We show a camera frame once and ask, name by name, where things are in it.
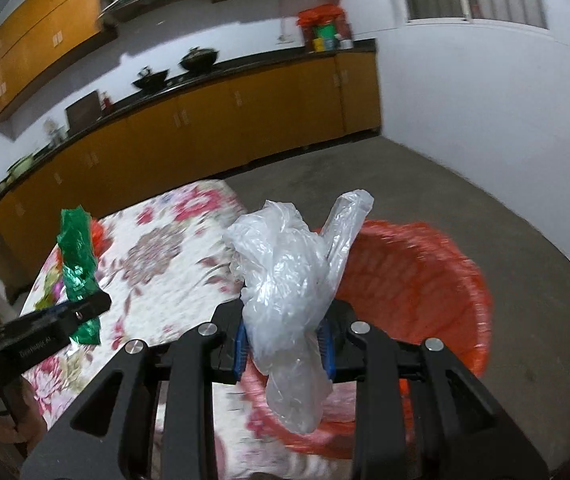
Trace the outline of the orange kitchen cabinets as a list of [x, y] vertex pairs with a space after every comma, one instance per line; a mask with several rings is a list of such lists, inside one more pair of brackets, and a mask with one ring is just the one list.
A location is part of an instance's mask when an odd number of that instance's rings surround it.
[[0, 122], [109, 37], [99, 12], [99, 0], [24, 0], [2, 21]]
[[102, 218], [182, 184], [380, 125], [370, 46], [269, 60], [134, 102], [0, 193], [0, 281], [21, 288], [35, 279], [64, 208]]

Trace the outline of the red bag on counter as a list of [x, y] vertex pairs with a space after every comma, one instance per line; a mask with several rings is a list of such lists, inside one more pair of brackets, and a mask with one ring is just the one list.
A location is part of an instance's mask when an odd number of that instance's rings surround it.
[[318, 52], [314, 48], [315, 27], [327, 23], [335, 25], [338, 40], [336, 49], [350, 47], [352, 32], [346, 11], [341, 6], [325, 3], [298, 14], [297, 25], [301, 29], [304, 48], [308, 52]]

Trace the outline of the red lined trash basket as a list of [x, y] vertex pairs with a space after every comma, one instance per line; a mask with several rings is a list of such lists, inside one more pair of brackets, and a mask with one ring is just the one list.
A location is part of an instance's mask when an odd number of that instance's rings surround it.
[[[420, 344], [438, 337], [476, 375], [488, 365], [492, 298], [478, 268], [425, 222], [366, 221], [350, 249], [337, 297], [391, 338]], [[288, 431], [266, 404], [266, 379], [253, 364], [240, 386], [251, 404], [248, 429], [291, 451], [328, 458], [352, 454], [354, 382], [335, 384], [312, 434]]]

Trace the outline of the green pot on counter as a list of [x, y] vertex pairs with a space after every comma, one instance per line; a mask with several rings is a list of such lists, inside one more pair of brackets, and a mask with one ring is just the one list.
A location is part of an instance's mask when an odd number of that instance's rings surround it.
[[25, 174], [34, 164], [34, 156], [32, 154], [26, 155], [18, 159], [7, 169], [8, 177], [16, 180]]

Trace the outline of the lower orange kitchen cabinets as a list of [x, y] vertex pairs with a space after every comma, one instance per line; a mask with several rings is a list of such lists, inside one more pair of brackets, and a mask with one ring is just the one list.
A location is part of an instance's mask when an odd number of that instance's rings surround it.
[[35, 279], [64, 208], [102, 218], [182, 184], [380, 125], [370, 46], [269, 60], [134, 102], [0, 193], [0, 281], [21, 288]]

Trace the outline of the green cup on counter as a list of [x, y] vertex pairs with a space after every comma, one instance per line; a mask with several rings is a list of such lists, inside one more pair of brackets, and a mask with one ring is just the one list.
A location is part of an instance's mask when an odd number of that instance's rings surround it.
[[314, 48], [318, 52], [335, 50], [338, 44], [336, 39], [336, 28], [332, 23], [318, 25], [315, 27]]

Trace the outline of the yellow-green plastic bag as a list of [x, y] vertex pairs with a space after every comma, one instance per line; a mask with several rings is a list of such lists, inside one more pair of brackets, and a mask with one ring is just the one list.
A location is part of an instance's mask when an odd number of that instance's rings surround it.
[[57, 302], [53, 300], [50, 290], [52, 289], [53, 284], [55, 284], [61, 278], [62, 278], [61, 266], [58, 266], [58, 264], [56, 264], [56, 266], [52, 266], [50, 270], [47, 271], [44, 280], [44, 294], [42, 298], [35, 303], [34, 306], [35, 310], [38, 311], [38, 310], [47, 309], [53, 306], [54, 304], [57, 304]]

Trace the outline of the black wok left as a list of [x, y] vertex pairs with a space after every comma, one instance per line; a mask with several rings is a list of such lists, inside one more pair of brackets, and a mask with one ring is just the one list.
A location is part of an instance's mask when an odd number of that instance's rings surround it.
[[145, 66], [138, 72], [137, 78], [132, 82], [132, 85], [145, 93], [155, 93], [166, 88], [168, 75], [168, 70], [154, 72], [149, 66]]

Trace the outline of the floral tablecloth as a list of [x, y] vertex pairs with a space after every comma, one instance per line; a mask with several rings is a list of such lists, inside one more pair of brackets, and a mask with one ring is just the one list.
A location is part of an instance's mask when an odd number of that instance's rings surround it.
[[[237, 297], [223, 234], [244, 212], [225, 182], [205, 180], [100, 220], [104, 246], [96, 280], [111, 298], [100, 318], [100, 343], [72, 342], [24, 375], [47, 426], [126, 342], [155, 346], [178, 339], [210, 320], [218, 304]], [[272, 436], [238, 386], [214, 386], [213, 415], [222, 479], [349, 477], [350, 460], [297, 453]]]

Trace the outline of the black wok with lid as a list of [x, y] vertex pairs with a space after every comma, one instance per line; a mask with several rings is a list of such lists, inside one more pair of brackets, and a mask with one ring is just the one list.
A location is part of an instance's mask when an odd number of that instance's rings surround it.
[[212, 70], [219, 51], [213, 48], [193, 47], [181, 58], [180, 66], [191, 74], [205, 74]]

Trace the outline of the green plastic bag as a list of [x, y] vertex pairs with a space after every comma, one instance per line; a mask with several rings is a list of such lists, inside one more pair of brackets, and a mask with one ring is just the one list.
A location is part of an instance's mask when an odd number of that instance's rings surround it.
[[100, 298], [95, 278], [97, 261], [93, 249], [91, 216], [81, 206], [61, 211], [57, 245], [67, 299], [82, 302], [90, 308], [71, 339], [77, 344], [97, 346], [100, 344], [99, 315], [104, 310], [105, 301]]

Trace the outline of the upper orange kitchen cabinets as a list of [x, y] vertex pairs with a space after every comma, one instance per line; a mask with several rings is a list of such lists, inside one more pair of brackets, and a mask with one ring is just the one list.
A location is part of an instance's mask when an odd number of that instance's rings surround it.
[[24, 0], [2, 21], [0, 122], [109, 37], [99, 12], [99, 0]]

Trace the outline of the pink plastic bag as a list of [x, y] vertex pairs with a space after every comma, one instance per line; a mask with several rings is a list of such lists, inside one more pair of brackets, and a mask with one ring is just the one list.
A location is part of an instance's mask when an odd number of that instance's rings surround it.
[[55, 302], [58, 302], [63, 292], [64, 292], [64, 280], [61, 278], [55, 284], [53, 284], [50, 293], [52, 294], [53, 300]]

